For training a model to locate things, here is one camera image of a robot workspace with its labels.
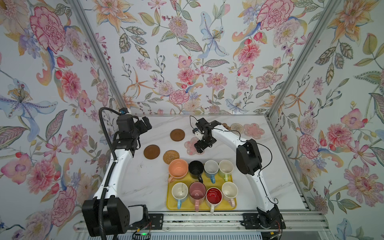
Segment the patterned round white coaster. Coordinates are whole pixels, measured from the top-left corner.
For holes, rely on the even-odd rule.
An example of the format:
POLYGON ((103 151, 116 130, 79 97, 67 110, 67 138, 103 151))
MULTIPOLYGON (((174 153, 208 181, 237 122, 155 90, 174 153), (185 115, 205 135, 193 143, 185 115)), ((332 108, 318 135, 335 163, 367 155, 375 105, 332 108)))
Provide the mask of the patterned round white coaster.
POLYGON ((244 132, 244 126, 239 124, 239 123, 231 124, 230 128, 231 128, 231 131, 235 131, 235 132, 237 131, 240 134, 242 134, 244 132))

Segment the dark brown round coaster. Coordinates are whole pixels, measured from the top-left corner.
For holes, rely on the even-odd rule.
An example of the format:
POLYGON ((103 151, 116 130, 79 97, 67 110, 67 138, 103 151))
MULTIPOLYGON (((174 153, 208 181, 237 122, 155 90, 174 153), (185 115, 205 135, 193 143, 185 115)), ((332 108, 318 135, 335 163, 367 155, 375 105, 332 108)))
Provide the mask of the dark brown round coaster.
POLYGON ((180 142, 185 138, 185 132, 182 129, 174 129, 170 133, 170 137, 175 142, 180 142))

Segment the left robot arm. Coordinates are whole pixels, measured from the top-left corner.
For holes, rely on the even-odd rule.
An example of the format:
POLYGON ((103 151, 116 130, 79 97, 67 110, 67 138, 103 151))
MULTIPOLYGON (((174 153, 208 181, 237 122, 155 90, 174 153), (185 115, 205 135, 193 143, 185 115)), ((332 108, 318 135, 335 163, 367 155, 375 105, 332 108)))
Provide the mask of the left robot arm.
POLYGON ((118 131, 110 137, 104 120, 102 130, 110 148, 111 159, 103 181, 91 200, 82 206, 83 217, 91 237, 105 240, 125 234, 128 230, 139 232, 150 225, 146 205, 126 206, 119 197, 123 174, 141 147, 140 136, 152 129, 147 117, 139 118, 125 111, 118 113, 118 131))

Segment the pink flower coaster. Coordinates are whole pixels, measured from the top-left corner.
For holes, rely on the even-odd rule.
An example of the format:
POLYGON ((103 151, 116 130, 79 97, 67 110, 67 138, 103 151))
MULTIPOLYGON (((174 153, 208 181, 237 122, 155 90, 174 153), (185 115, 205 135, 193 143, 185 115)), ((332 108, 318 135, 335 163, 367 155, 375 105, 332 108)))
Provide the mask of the pink flower coaster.
POLYGON ((189 156, 193 155, 202 155, 202 153, 198 153, 198 151, 195 148, 195 144, 198 142, 198 138, 193 137, 189 141, 184 143, 185 148, 187 149, 187 154, 189 156))
POLYGON ((244 134, 252 137, 253 139, 259 140, 265 134, 265 131, 260 128, 258 124, 252 123, 244 125, 244 134))

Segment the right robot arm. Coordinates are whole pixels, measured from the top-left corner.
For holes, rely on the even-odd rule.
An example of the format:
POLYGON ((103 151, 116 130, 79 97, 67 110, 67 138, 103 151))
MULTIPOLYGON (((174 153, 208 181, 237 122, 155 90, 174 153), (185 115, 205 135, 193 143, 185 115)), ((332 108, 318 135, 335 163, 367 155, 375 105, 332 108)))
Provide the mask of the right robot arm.
POLYGON ((198 138, 195 149, 202 153, 211 148, 217 141, 223 142, 236 153, 236 167, 250 182, 251 189, 256 198, 256 214, 243 214, 243 224, 246 229, 279 231, 285 229, 285 223, 278 207, 278 200, 272 199, 263 177, 262 156, 259 146, 254 139, 246 140, 241 134, 226 129, 220 122, 208 122, 198 119, 193 127, 193 134, 198 138))

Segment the brown paw coaster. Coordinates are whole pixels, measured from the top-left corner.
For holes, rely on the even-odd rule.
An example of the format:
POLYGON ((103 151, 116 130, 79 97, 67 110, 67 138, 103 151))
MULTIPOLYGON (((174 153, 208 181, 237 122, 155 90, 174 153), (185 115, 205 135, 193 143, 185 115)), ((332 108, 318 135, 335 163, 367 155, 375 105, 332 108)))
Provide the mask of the brown paw coaster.
POLYGON ((228 126, 226 123, 222 123, 222 125, 228 130, 228 131, 230 131, 231 130, 231 127, 230 126, 228 126))

